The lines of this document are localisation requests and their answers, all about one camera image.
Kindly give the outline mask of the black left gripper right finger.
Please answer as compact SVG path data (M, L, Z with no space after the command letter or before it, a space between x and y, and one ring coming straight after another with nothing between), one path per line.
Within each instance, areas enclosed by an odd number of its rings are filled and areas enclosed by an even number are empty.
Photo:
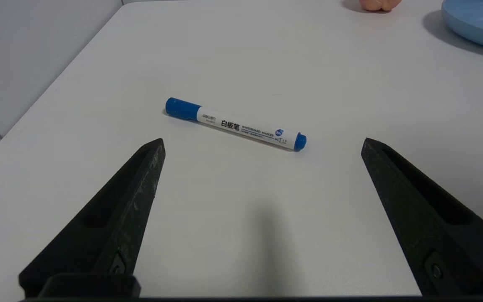
M483 297L483 220L388 145L361 157L422 296Z

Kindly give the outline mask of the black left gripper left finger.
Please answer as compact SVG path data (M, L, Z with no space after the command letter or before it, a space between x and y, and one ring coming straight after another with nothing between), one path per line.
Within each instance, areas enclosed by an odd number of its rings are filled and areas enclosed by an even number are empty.
M166 157L142 145L19 274L25 297L138 297L133 272Z

